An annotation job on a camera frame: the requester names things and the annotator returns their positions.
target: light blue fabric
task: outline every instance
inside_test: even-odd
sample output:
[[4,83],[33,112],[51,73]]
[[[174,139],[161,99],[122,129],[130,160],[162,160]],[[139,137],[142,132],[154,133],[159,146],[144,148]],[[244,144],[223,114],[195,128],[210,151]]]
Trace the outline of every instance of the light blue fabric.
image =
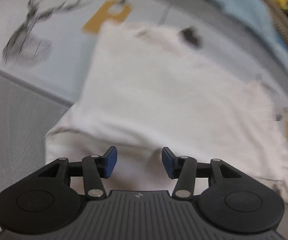
[[276,31],[266,5],[262,0],[213,0],[223,13],[233,16],[249,27],[288,71],[288,50],[278,43]]

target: ribbed gray panel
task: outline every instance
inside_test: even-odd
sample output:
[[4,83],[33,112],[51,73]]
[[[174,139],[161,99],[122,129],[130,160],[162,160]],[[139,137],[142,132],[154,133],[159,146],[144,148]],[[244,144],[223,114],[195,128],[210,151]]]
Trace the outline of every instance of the ribbed gray panel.
[[4,231],[0,240],[281,240],[276,232],[238,236],[213,228],[189,202],[167,191],[113,191],[89,202],[81,215],[61,230],[39,236]]

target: white fabric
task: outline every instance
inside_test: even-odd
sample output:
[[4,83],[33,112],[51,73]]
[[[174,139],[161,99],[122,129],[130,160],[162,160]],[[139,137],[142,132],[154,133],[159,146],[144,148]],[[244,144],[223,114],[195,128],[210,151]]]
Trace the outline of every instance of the white fabric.
[[[288,151],[271,99],[259,83],[239,81],[191,48],[179,31],[104,24],[80,100],[47,134],[47,162],[80,161],[115,145],[107,190],[172,191],[160,158],[168,146],[199,162],[220,158],[288,203]],[[197,192],[204,182],[201,188],[197,179]]]

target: silver screw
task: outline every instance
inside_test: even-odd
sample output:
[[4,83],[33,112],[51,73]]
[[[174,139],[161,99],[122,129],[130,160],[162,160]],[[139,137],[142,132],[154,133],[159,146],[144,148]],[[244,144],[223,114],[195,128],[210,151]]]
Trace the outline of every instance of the silver screw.
[[100,197],[104,194],[104,192],[98,188],[91,189],[87,192],[90,197]]
[[180,189],[175,192],[175,195],[180,198],[187,198],[191,195],[191,193],[188,190]]

